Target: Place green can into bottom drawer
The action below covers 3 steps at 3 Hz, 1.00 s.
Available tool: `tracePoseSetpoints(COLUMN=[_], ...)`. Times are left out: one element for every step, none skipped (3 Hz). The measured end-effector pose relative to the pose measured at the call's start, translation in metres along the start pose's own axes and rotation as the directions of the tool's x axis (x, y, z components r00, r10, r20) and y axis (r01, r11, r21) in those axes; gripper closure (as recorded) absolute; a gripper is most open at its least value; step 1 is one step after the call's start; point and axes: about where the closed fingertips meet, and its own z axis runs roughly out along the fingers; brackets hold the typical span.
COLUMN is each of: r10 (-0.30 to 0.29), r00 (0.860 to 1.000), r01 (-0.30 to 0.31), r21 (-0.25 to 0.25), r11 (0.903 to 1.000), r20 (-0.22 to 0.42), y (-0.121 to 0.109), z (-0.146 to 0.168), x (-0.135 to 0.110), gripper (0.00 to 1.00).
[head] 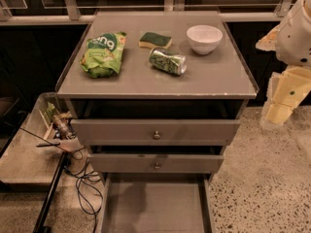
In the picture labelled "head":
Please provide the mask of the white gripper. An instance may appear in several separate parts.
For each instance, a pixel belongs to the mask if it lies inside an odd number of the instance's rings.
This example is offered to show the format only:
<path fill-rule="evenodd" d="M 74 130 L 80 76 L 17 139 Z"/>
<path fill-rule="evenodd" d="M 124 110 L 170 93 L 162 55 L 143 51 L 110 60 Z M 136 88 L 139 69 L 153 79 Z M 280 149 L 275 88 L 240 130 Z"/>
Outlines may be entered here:
<path fill-rule="evenodd" d="M 280 27 L 276 25 L 258 40 L 256 48 L 276 51 L 277 58 L 289 64 L 281 74 L 272 73 L 266 91 L 267 100 L 261 111 L 261 127 L 276 129 L 311 92 L 310 3 L 296 2 L 280 22 Z"/>

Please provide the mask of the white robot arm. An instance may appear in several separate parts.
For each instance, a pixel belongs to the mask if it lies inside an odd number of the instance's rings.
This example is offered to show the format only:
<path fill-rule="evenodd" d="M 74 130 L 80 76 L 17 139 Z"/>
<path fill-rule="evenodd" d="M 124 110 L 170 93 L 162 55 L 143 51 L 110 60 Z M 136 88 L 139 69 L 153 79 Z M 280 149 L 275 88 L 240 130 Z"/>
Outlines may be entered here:
<path fill-rule="evenodd" d="M 287 67 L 273 72 L 261 111 L 265 129 L 281 127 L 311 91 L 311 0 L 297 0 L 287 15 L 256 43 L 258 50 L 276 53 Z"/>

